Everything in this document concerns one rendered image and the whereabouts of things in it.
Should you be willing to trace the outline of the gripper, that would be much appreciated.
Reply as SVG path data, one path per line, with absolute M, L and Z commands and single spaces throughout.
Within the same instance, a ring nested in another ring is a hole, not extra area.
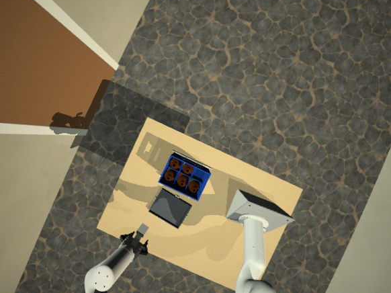
M 122 244 L 120 246 L 127 245 L 127 246 L 131 247 L 131 249 L 133 251 L 133 258 L 132 258 L 131 262 L 133 262 L 140 254 L 141 255 L 148 254 L 148 249 L 147 249 L 148 240 L 145 242 L 145 244 L 142 244 L 141 242 L 139 242 L 136 247 L 131 244 L 134 239 L 133 238 L 134 233 L 135 233 L 135 231 L 133 233 L 128 234 L 128 235 L 120 235 L 120 240 L 122 241 Z

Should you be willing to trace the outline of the dark blue crate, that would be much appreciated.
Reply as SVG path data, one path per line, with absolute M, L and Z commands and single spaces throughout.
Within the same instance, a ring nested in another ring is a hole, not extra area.
M 173 169 L 170 166 L 170 161 L 171 161 L 171 159 L 173 157 L 178 159 L 178 160 L 180 160 L 180 161 L 182 161 L 182 164 L 181 164 L 180 168 Z M 193 172 L 192 173 L 186 174 L 186 173 L 183 172 L 183 164 L 184 163 L 187 163 L 188 165 L 191 165 L 193 167 Z M 165 172 L 169 168 L 177 171 L 177 175 L 176 175 L 176 177 L 175 177 L 175 179 L 173 181 L 167 181 L 165 179 Z M 188 184 L 185 187 L 181 187 L 177 183 L 177 179 L 178 179 L 178 177 L 179 177 L 179 175 L 181 173 L 189 177 Z M 200 188 L 199 188 L 199 190 L 196 193 L 192 193 L 189 190 L 189 182 L 190 182 L 191 178 L 196 180 L 196 181 L 198 181 L 200 183 Z M 197 164 L 197 163 L 195 163 L 195 162 L 193 162 L 193 161 L 191 161 L 191 160 L 189 160 L 189 159 L 187 159 L 185 157 L 182 157 L 181 155 L 178 155 L 177 153 L 173 153 L 169 157 L 169 160 L 168 160 L 168 162 L 167 162 L 167 164 L 166 164 L 166 166 L 165 166 L 165 168 L 164 168 L 164 170 L 163 170 L 163 172 L 161 174 L 161 177 L 160 177 L 158 183 L 161 183 L 161 184 L 171 188 L 172 190 L 175 190 L 175 191 L 177 191 L 177 192 L 179 192 L 179 193 L 181 193 L 181 194 L 183 194 L 185 196 L 188 196 L 188 197 L 194 199 L 195 197 L 197 197 L 198 195 L 200 195 L 202 193 L 202 191 L 204 190 L 204 188 L 205 188 L 205 186 L 206 186 L 206 184 L 208 182 L 208 179 L 209 179 L 209 169 L 208 168 L 206 168 L 206 167 L 204 167 L 202 165 L 199 165 L 199 164 Z

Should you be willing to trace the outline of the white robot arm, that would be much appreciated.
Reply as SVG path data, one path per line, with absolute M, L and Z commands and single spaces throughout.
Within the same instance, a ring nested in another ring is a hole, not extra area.
M 271 284 L 259 280 L 266 267 L 263 231 L 268 227 L 268 221 L 254 214 L 242 215 L 238 221 L 244 226 L 244 261 L 236 280 L 235 293 L 276 293 Z M 142 223 L 131 244 L 136 247 L 148 229 Z M 99 263 L 87 272 L 85 293 L 107 293 L 106 290 L 112 287 L 132 258 L 131 247 L 122 245 L 117 248 L 102 264 Z

